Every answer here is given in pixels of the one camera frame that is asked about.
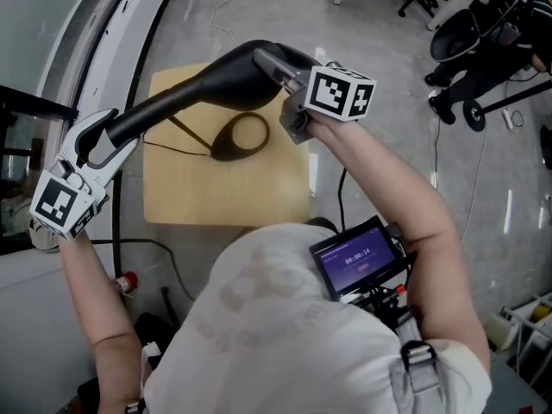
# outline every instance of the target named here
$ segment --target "timer display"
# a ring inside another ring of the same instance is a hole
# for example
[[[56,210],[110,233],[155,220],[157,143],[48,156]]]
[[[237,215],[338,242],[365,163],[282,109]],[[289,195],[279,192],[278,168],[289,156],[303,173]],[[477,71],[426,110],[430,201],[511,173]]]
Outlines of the timer display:
[[[366,278],[395,260],[379,228],[320,253],[319,259],[336,292]]]

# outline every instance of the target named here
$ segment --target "strap buckle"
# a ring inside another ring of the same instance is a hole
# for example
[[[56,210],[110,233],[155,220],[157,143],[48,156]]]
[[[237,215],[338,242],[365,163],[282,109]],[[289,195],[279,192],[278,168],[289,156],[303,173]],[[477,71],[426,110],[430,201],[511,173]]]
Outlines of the strap buckle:
[[[149,410],[146,401],[141,398],[138,402],[133,402],[125,408],[125,414],[148,414]]]
[[[434,365],[437,354],[433,347],[423,341],[409,341],[400,349],[400,355],[405,364],[406,371],[411,368]]]

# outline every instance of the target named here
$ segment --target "white t-shirt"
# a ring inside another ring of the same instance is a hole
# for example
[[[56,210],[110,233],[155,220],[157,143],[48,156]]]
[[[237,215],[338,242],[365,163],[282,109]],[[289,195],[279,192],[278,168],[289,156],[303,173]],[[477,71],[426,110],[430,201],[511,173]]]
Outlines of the white t-shirt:
[[[377,318],[329,300],[309,246],[333,233],[284,224],[226,248],[146,382],[152,414],[396,413],[400,343]],[[486,371],[458,342],[430,342],[447,413],[481,413]]]

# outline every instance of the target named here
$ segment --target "finger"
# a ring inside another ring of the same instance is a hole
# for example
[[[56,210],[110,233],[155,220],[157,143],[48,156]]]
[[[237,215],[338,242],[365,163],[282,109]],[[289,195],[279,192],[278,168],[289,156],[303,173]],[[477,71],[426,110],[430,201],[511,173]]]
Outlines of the finger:
[[[318,120],[310,121],[307,125],[307,130],[312,136],[322,142],[327,141],[334,134],[326,124]]]
[[[311,109],[307,109],[307,113],[311,118],[328,127],[331,127],[336,124],[336,119],[332,118],[331,116],[327,116],[323,113],[316,112],[315,110],[311,110]]]

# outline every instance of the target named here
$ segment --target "white cable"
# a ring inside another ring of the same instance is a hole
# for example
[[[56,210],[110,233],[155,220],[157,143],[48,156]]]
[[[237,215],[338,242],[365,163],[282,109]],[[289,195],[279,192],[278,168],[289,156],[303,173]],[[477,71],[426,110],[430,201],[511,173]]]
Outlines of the white cable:
[[[232,41],[235,43],[236,46],[240,46],[240,43],[237,42],[237,40],[234,38],[234,34],[232,34],[232,31],[228,28],[223,28],[222,26],[218,26],[216,24],[213,23],[213,19],[215,18],[215,12],[217,9],[219,9],[221,6],[224,6],[226,3],[230,3],[232,0],[226,0],[224,2],[222,2],[221,4],[215,6],[215,8],[213,8],[213,12],[211,13],[210,15],[210,20],[209,20],[209,25],[213,28],[217,28],[217,29],[221,29],[222,31],[225,31],[225,32],[228,32],[229,35],[230,35],[230,38],[232,39]]]
[[[486,124],[485,133],[483,134],[483,145],[481,146],[480,161],[477,163],[477,171],[475,172],[474,189],[472,190],[472,202],[469,205],[469,211],[467,213],[467,220],[466,220],[466,227],[464,227],[462,237],[460,238],[460,243],[464,241],[464,236],[466,235],[467,227],[469,226],[469,218],[472,216],[472,209],[474,208],[475,191],[477,190],[477,181],[479,180],[479,177],[480,177],[481,161],[483,160],[483,151],[485,150],[486,132],[489,129],[490,125],[491,123],[489,122]]]

